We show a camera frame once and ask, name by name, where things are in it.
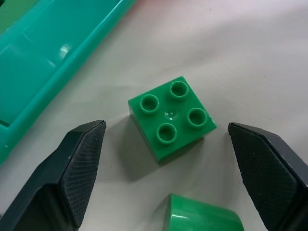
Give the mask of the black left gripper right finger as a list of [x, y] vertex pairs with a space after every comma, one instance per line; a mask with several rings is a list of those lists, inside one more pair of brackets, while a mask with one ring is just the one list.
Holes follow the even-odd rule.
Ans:
[[277, 134], [231, 122], [246, 190], [268, 231], [308, 231], [308, 165]]

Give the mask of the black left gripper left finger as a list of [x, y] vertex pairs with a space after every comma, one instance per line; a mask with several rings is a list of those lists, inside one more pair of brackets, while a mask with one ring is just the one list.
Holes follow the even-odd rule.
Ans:
[[0, 231], [78, 231], [96, 181], [104, 120], [69, 131], [0, 218]]

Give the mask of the green curved block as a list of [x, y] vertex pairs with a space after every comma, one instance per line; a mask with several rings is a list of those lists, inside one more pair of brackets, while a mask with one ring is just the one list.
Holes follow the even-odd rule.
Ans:
[[232, 210], [172, 193], [162, 231], [244, 231], [244, 227]]

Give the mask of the green square studded block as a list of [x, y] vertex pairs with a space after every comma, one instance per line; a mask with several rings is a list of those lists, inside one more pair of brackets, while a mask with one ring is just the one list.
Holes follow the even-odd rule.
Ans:
[[157, 163], [178, 157], [217, 128], [184, 77], [129, 99], [128, 107]]

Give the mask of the teal plastic bin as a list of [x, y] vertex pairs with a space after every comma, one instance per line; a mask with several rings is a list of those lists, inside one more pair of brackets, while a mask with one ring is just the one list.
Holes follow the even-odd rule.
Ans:
[[0, 164], [136, 0], [0, 0]]

